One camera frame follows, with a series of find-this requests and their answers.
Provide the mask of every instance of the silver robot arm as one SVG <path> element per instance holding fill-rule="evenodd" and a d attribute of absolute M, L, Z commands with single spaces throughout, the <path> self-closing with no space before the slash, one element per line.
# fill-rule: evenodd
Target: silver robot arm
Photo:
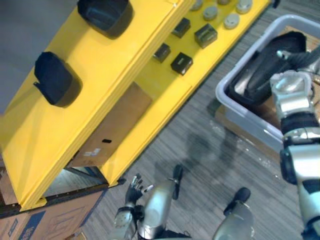
<path fill-rule="evenodd" d="M 131 240 L 137 231 L 136 202 L 142 194 L 141 176 L 137 174 L 125 194 L 125 205 L 118 209 L 109 240 Z"/>
<path fill-rule="evenodd" d="M 311 99 L 312 79 L 320 74 L 320 47 L 312 53 L 279 51 L 278 56 L 298 69 L 270 80 L 283 133 L 282 177 L 297 185 L 303 238 L 320 239 L 320 126 Z"/>

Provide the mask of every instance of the cardboard panel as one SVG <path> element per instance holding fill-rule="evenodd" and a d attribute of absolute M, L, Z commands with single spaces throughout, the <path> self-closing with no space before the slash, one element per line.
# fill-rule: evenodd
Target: cardboard panel
<path fill-rule="evenodd" d="M 147 110 L 152 99 L 132 83 L 68 164 L 103 165 Z"/>
<path fill-rule="evenodd" d="M 273 97 L 269 97 L 263 104 L 254 107 L 248 107 L 248 109 L 260 118 L 280 129 L 280 122 L 276 113 L 276 106 L 273 101 Z"/>
<path fill-rule="evenodd" d="M 0 219 L 0 239 L 17 239 L 17 235 L 21 231 L 21 228 L 25 226 L 27 219 L 27 213 L 21 213 L 19 215 Z"/>
<path fill-rule="evenodd" d="M 61 240 L 75 233 L 104 191 L 0 219 L 1 240 Z"/>
<path fill-rule="evenodd" d="M 314 81 L 314 98 L 313 98 L 313 104 L 314 104 L 314 110 L 316 118 L 318 119 L 318 122 L 320 123 L 320 82 L 315 83 Z"/>

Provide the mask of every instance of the plastic storage tub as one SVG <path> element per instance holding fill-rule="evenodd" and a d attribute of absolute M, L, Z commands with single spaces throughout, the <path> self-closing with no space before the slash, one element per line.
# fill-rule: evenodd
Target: plastic storage tub
<path fill-rule="evenodd" d="M 215 89 L 217 99 L 226 107 L 225 116 L 227 119 L 264 142 L 276 152 L 280 152 L 283 148 L 283 135 L 281 131 L 227 96 L 226 89 L 253 54 L 256 51 L 261 51 L 274 37 L 278 36 L 286 26 L 291 26 L 306 34 L 320 38 L 319 23 L 292 14 L 281 16 L 265 30 L 260 39 L 249 48 L 233 70 L 219 82 Z"/>

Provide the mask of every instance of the black object in bin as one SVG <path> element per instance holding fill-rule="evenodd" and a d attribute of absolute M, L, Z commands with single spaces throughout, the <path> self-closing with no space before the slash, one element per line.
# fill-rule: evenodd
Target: black object in bin
<path fill-rule="evenodd" d="M 129 0 L 79 0 L 78 13 L 110 39 L 119 37 L 133 18 Z"/>
<path fill-rule="evenodd" d="M 277 51 L 306 51 L 306 36 L 291 31 L 272 39 L 261 52 L 256 52 L 231 81 L 228 95 L 244 106 L 258 106 L 271 96 L 273 74 L 294 70 L 295 66 L 277 56 Z"/>
<path fill-rule="evenodd" d="M 34 75 L 39 82 L 33 84 L 45 99 L 58 107 L 70 105 L 79 95 L 81 82 L 69 65 L 57 55 L 43 52 L 35 62 Z"/>

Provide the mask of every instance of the yellow shelving unit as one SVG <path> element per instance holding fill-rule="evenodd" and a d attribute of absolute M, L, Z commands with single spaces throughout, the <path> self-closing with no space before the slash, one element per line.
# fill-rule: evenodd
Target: yellow shelving unit
<path fill-rule="evenodd" d="M 33 86 L 32 69 L 0 121 L 0 143 L 4 163 L 21 210 L 46 204 L 43 193 L 135 81 L 153 103 L 114 154 L 100 166 L 110 186 L 168 122 L 206 75 L 248 29 L 269 0 L 254 0 L 249 13 L 240 16 L 233 30 L 223 19 L 235 12 L 236 0 L 218 6 L 218 17 L 209 23 L 218 39 L 205 49 L 194 40 L 194 32 L 207 22 L 202 12 L 213 0 L 204 0 L 199 11 L 189 12 L 192 0 L 130 0 L 134 18 L 128 29 L 111 40 L 92 29 L 75 9 L 46 51 L 57 54 L 76 72 L 82 89 L 68 107 L 50 105 Z M 191 28 L 182 38 L 170 34 L 182 17 Z M 163 63 L 152 58 L 165 42 L 171 53 Z M 193 65 L 184 76 L 170 63 L 183 52 Z"/>
<path fill-rule="evenodd" d="M 212 0 L 204 0 L 200 10 L 189 11 L 185 18 L 190 20 L 191 28 L 182 38 L 170 34 L 164 41 L 170 46 L 169 56 L 162 63 L 154 58 L 150 59 L 135 78 L 134 81 L 152 97 L 153 104 L 116 152 L 101 166 L 100 170 L 111 186 L 117 184 L 117 180 L 128 166 L 270 4 L 269 0 L 254 0 L 250 12 L 240 15 L 239 25 L 231 30 L 226 29 L 223 21 L 228 14 L 236 13 L 237 2 L 237 0 L 231 0 L 228 5 L 217 5 Z M 218 7 L 217 17 L 212 21 L 205 21 L 202 17 L 203 10 L 214 5 Z M 216 29 L 218 38 L 202 49 L 195 42 L 194 33 L 207 23 Z M 173 71 L 170 66 L 180 52 L 193 59 L 193 65 L 184 76 Z"/>
<path fill-rule="evenodd" d="M 192 5 L 130 2 L 133 20 L 116 40 L 92 29 L 75 9 L 47 47 L 82 82 L 70 106 L 50 105 L 33 86 L 32 69 L 1 118 L 2 156 L 21 211 L 46 204 L 43 193 Z"/>

